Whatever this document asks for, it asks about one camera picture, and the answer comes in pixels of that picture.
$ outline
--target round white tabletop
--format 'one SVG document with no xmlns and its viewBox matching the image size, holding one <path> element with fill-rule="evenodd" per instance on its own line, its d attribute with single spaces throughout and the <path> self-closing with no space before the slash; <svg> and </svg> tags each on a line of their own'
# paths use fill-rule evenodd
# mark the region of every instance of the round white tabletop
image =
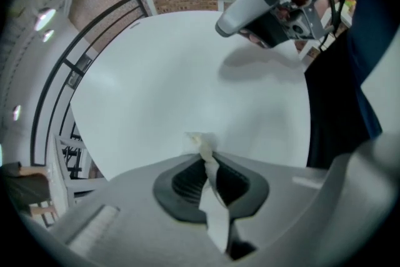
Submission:
<svg viewBox="0 0 400 267">
<path fill-rule="evenodd" d="M 305 167 L 309 101 L 293 42 L 265 50 L 223 38 L 220 15 L 142 19 L 93 62 L 71 106 L 104 177 L 182 154 L 186 132 L 214 134 L 218 151 Z"/>
</svg>

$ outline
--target black metal railing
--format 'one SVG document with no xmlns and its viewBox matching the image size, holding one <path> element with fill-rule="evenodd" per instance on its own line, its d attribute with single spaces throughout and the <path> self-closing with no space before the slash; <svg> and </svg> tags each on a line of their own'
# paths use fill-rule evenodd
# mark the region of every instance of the black metal railing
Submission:
<svg viewBox="0 0 400 267">
<path fill-rule="evenodd" d="M 136 1 L 137 6 L 135 6 L 134 8 L 132 8 L 129 11 L 127 11 L 126 13 L 124 13 L 121 17 L 119 17 L 115 21 L 113 21 L 105 30 L 103 30 L 91 42 L 91 44 L 86 48 L 86 50 L 82 53 L 82 55 L 80 56 L 80 58 L 78 59 L 76 64 L 70 62 L 70 60 L 68 60 L 68 55 L 76 47 L 78 42 L 80 42 L 80 40 L 83 37 L 85 37 L 85 35 L 90 30 L 92 30 L 92 28 L 94 26 L 96 26 L 100 21 L 102 21 L 106 16 L 108 16 L 109 14 L 111 14 L 116 9 L 120 8 L 121 6 L 127 4 L 129 1 Z M 56 108 L 58 106 L 60 97 L 61 97 L 61 95 L 62 95 L 62 93 L 64 91 L 64 88 L 66 88 L 66 86 L 69 86 L 70 88 L 72 88 L 73 92 L 75 91 L 75 89 L 77 88 L 78 84 L 80 83 L 80 81 L 82 80 L 83 76 L 85 75 L 86 71 L 88 70 L 90 65 L 93 63 L 93 61 L 96 59 L 96 58 L 94 58 L 94 59 L 89 58 L 86 55 L 88 53 L 88 51 L 101 38 L 101 36 L 103 36 L 104 34 L 107 33 L 107 31 L 110 30 L 110 28 L 112 28 L 116 23 L 118 23 L 120 20 L 125 18 L 128 14 L 131 14 L 134 11 L 137 11 L 137 10 L 140 10 L 141 14 L 139 16 L 137 16 L 136 19 L 130 21 L 129 24 L 127 26 L 125 26 L 121 31 L 125 30 L 134 21 L 136 21 L 136 20 L 138 20 L 140 18 L 148 16 L 148 14 L 147 14 L 147 12 L 146 12 L 146 10 L 144 8 L 143 2 L 141 0 L 121 0 L 118 3 L 116 3 L 115 5 L 111 6 L 108 9 L 106 9 L 100 15 L 98 15 L 96 18 L 94 18 L 85 28 L 83 28 L 83 30 L 74 38 L 74 40 L 69 44 L 69 46 L 62 53 L 61 57 L 57 60 L 56 64 L 52 68 L 52 70 L 50 72 L 50 75 L 47 77 L 47 80 L 46 80 L 46 82 L 44 84 L 43 90 L 42 90 L 42 92 L 40 94 L 40 97 L 39 97 L 39 101 L 37 102 L 37 107 L 36 107 L 34 119 L 33 119 L 33 122 L 32 122 L 31 146 L 30 146 L 31 166 L 37 166 L 38 165 L 38 163 L 35 161 L 35 152 L 36 152 L 36 147 L 37 147 L 36 146 L 36 142 L 37 142 L 37 135 L 38 135 L 37 134 L 38 133 L 37 130 L 38 130 L 38 126 L 39 126 L 39 121 L 40 121 L 40 118 L 41 118 L 44 102 L 46 100 L 46 97 L 48 95 L 50 87 L 51 87 L 51 85 L 52 85 L 52 83 L 54 81 L 54 78 L 56 77 L 56 75 L 57 75 L 58 71 L 60 70 L 61 66 L 66 65 L 70 69 L 70 71 L 69 71 L 68 76 L 65 79 L 64 83 L 62 84 L 61 89 L 60 89 L 60 91 L 59 91 L 59 93 L 57 95 L 56 101 L 54 103 L 54 107 L 52 109 L 52 112 L 51 112 L 51 115 L 50 115 L 50 118 L 49 118 L 49 124 L 48 124 L 47 132 L 46 132 L 46 142 L 44 143 L 44 146 L 41 146 L 41 148 L 44 148 L 44 164 L 46 164 L 46 156 L 47 156 L 46 150 L 47 150 L 47 146 L 48 146 L 48 142 L 49 142 L 50 130 L 51 130 L 51 126 L 52 126 L 52 123 L 53 123 L 54 114 L 56 112 Z M 61 122 L 61 128 L 59 130 L 59 135 L 60 136 L 62 134 L 62 130 L 63 130 L 64 124 L 65 124 L 65 120 L 67 118 L 67 114 L 68 114 L 68 111 L 69 111 L 69 108 L 70 108 L 70 103 L 71 103 L 71 98 L 69 99 L 67 108 L 65 110 L 65 113 L 64 113 L 64 116 L 63 116 L 63 119 L 62 119 L 62 122 Z"/>
</svg>

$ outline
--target person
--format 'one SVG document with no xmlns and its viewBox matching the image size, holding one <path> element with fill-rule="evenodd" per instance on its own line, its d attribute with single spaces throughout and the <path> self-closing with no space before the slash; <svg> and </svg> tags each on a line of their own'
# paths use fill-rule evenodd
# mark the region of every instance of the person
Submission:
<svg viewBox="0 0 400 267">
<path fill-rule="evenodd" d="M 31 206 L 50 200 L 48 174 L 44 166 L 22 167 L 20 163 L 9 163 L 0 167 L 0 176 L 17 210 L 30 216 L 56 214 L 53 205 Z"/>
<path fill-rule="evenodd" d="M 318 0 L 315 7 L 322 17 L 329 0 Z M 305 72 L 311 112 L 308 166 L 327 169 L 336 156 L 380 135 L 379 121 L 361 85 L 395 36 L 399 12 L 397 0 L 357 0 L 352 26 Z M 253 35 L 248 38 L 259 42 Z"/>
</svg>

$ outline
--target white wall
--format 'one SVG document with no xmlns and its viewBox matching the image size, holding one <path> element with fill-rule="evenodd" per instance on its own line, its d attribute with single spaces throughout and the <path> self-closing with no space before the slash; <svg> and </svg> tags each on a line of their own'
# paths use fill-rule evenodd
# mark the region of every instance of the white wall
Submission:
<svg viewBox="0 0 400 267">
<path fill-rule="evenodd" d="M 39 35 L 35 38 L 12 79 L 6 105 L 6 112 L 8 113 L 6 117 L 7 130 L 2 139 L 3 163 L 20 161 L 23 166 L 30 165 L 31 128 L 40 93 L 56 61 L 78 34 L 77 29 L 61 13 L 56 14 L 49 28 L 55 30 L 53 37 L 46 43 L 41 41 Z M 88 42 L 82 39 L 68 56 L 68 60 L 76 63 L 88 46 Z M 95 57 L 97 52 L 90 49 L 88 54 L 90 57 Z M 61 67 L 47 94 L 37 132 L 37 163 L 44 163 L 44 144 L 49 118 L 58 92 L 69 70 L 66 65 Z M 52 131 L 57 134 L 71 95 L 72 89 L 66 88 L 59 100 L 52 126 Z M 22 107 L 21 115 L 19 120 L 14 122 L 12 121 L 12 110 L 19 104 Z M 73 115 L 70 111 L 64 124 L 65 133 L 71 132 L 73 123 Z"/>
</svg>

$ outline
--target light fixture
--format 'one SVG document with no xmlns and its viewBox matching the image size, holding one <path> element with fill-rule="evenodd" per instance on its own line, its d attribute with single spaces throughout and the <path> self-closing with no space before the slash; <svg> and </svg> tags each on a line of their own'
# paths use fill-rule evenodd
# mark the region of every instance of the light fixture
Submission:
<svg viewBox="0 0 400 267">
<path fill-rule="evenodd" d="M 38 17 L 36 19 L 35 30 L 39 31 L 43 29 L 43 27 L 49 23 L 51 18 L 53 18 L 55 13 L 56 13 L 55 9 L 44 8 L 40 10 Z"/>
<path fill-rule="evenodd" d="M 45 43 L 47 40 L 49 40 L 50 39 L 50 37 L 52 36 L 54 34 L 54 30 L 52 30 L 52 29 L 49 29 L 49 30 L 46 30 L 46 32 L 43 34 L 43 42 Z"/>
<path fill-rule="evenodd" d="M 12 109 L 12 120 L 14 120 L 14 121 L 17 121 L 18 120 L 18 118 L 19 118 L 19 115 L 21 114 L 21 105 L 19 104 L 18 106 L 15 106 L 13 109 Z"/>
</svg>

